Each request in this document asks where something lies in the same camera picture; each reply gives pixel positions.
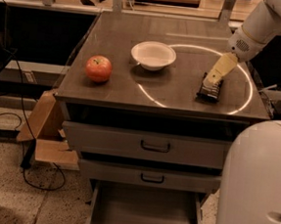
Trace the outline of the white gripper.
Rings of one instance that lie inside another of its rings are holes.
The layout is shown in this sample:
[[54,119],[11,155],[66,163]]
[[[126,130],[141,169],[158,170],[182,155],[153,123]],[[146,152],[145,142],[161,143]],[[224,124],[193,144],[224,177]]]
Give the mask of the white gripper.
[[264,48],[264,39],[265,37],[262,33],[248,30],[243,26],[237,28],[228,39],[227,50],[229,53],[220,56],[209,73],[207,73],[203,84],[213,87],[214,84],[218,83],[237,66],[238,61],[250,61]]

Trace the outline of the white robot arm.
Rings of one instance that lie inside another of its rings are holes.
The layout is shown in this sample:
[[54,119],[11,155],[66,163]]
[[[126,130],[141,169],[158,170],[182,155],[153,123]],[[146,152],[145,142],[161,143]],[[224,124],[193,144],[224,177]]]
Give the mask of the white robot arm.
[[[262,0],[228,39],[203,84],[212,87],[281,33],[281,0]],[[246,128],[227,154],[216,224],[281,224],[281,120]]]

